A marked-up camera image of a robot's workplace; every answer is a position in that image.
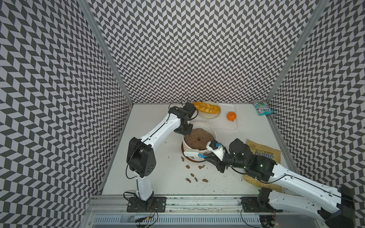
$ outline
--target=blue brush handle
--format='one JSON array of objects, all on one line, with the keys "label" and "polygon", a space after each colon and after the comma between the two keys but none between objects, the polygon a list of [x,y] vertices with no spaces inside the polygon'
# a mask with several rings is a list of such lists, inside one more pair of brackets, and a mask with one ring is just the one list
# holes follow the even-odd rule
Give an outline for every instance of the blue brush handle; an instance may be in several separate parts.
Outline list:
[{"label": "blue brush handle", "polygon": [[200,157],[200,158],[207,158],[209,156],[204,156],[204,155],[198,154],[198,157]]}]

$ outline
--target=yellow chip bag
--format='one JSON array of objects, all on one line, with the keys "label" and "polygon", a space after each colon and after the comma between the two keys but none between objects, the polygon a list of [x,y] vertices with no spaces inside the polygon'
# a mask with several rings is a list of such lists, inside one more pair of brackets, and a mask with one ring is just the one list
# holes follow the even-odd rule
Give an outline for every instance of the yellow chip bag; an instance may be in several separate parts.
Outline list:
[{"label": "yellow chip bag", "polygon": [[[258,155],[270,158],[280,164],[280,155],[281,155],[280,150],[276,150],[271,147],[255,143],[250,140],[247,140],[246,144],[249,145],[251,152],[253,154],[258,154]],[[276,185],[273,183],[269,183],[269,184],[261,183],[258,180],[255,180],[254,178],[252,178],[248,175],[244,175],[243,178],[245,179],[245,181],[247,181],[250,184],[253,184],[259,188],[270,188],[272,190],[282,192],[282,188],[279,185]]]}]

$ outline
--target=chevron patterned wall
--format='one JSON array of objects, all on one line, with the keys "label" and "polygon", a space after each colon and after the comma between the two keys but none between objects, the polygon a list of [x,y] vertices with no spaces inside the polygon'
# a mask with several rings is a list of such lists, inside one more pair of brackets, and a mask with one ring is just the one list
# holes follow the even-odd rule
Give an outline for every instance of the chevron patterned wall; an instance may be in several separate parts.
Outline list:
[{"label": "chevron patterned wall", "polygon": [[[363,0],[334,0],[298,55],[272,106],[301,174],[355,188],[365,201]],[[364,204],[355,204],[365,226]]]},{"label": "chevron patterned wall", "polygon": [[265,98],[318,0],[89,0],[136,103]]},{"label": "chevron patterned wall", "polygon": [[76,227],[126,100],[75,0],[0,8],[0,227]]}]

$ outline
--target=white cutting board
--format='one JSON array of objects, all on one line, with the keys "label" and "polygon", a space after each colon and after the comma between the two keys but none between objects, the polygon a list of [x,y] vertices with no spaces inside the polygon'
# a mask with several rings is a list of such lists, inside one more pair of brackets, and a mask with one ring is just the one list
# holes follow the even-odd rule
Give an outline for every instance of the white cutting board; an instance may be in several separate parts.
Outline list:
[{"label": "white cutting board", "polygon": [[198,115],[195,119],[191,120],[190,123],[194,124],[194,122],[203,122],[210,125],[212,128],[229,129],[229,130],[237,129],[237,119],[235,119],[234,121],[229,121],[227,119],[227,115],[229,112],[236,113],[235,106],[233,104],[220,104],[220,103],[218,103],[218,105],[220,107],[220,114],[217,118],[212,120],[207,120]]}]

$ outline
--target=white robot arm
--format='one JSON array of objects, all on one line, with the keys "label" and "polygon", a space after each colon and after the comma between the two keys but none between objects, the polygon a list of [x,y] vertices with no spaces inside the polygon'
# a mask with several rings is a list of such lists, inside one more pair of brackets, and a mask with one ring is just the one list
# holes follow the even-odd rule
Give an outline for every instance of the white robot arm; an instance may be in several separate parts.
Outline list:
[{"label": "white robot arm", "polygon": [[195,111],[196,108],[191,103],[186,103],[183,108],[174,106],[169,109],[165,118],[146,135],[140,139],[133,137],[130,140],[126,175],[129,166],[137,178],[135,194],[141,200],[139,204],[144,204],[145,208],[150,206],[153,198],[150,174],[156,166],[154,151],[173,131],[182,135],[190,135],[193,125],[189,124],[189,120]]},{"label": "white robot arm", "polygon": [[262,188],[257,200],[241,198],[245,212],[290,210],[324,221],[330,228],[354,227],[352,189],[345,186],[339,189],[330,187],[294,173],[274,160],[253,154],[249,146],[239,139],[230,144],[230,153],[215,140],[207,146],[212,153],[204,159],[214,164],[220,172],[223,173],[228,166],[243,168],[247,175],[263,183],[275,183],[301,195],[288,195]]}]

